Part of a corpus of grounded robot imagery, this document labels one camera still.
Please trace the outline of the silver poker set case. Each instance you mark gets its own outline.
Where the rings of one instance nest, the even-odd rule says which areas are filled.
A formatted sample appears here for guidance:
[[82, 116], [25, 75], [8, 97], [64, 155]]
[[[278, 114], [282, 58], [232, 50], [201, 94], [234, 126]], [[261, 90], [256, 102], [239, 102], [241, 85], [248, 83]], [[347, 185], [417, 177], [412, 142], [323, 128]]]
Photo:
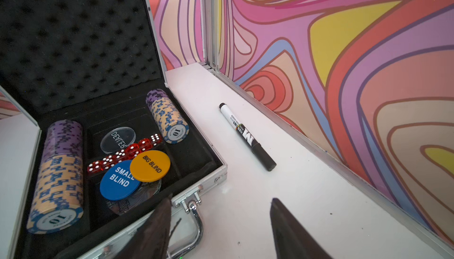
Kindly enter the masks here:
[[201, 242], [200, 196], [225, 180], [227, 167], [193, 122], [181, 143], [158, 146], [171, 166], [150, 199], [116, 215], [99, 190], [102, 175], [84, 170], [81, 219], [56, 233], [27, 230], [53, 123], [81, 125], [77, 146], [84, 166], [104, 157], [100, 143], [113, 129], [130, 127], [138, 139], [158, 132], [145, 99], [151, 90], [166, 88], [166, 76], [151, 18], [148, 0], [1, 0], [1, 90], [39, 129], [9, 258], [115, 257], [169, 195], [168, 255], [185, 258]]

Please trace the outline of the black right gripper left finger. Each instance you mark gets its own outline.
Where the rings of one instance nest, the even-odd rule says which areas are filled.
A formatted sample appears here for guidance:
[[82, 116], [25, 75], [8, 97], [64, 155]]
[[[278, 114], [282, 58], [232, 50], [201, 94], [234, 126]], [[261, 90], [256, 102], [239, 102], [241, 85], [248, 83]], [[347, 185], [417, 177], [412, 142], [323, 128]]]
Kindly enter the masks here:
[[166, 259], [170, 241], [171, 201], [163, 199], [115, 259]]

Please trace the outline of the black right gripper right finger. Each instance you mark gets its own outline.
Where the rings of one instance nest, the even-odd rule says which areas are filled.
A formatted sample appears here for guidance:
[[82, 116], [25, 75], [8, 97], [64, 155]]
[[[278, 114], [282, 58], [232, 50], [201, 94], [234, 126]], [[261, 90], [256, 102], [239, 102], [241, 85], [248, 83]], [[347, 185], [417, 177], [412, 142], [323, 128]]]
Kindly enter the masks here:
[[332, 258], [278, 198], [271, 202], [270, 219], [278, 259]]

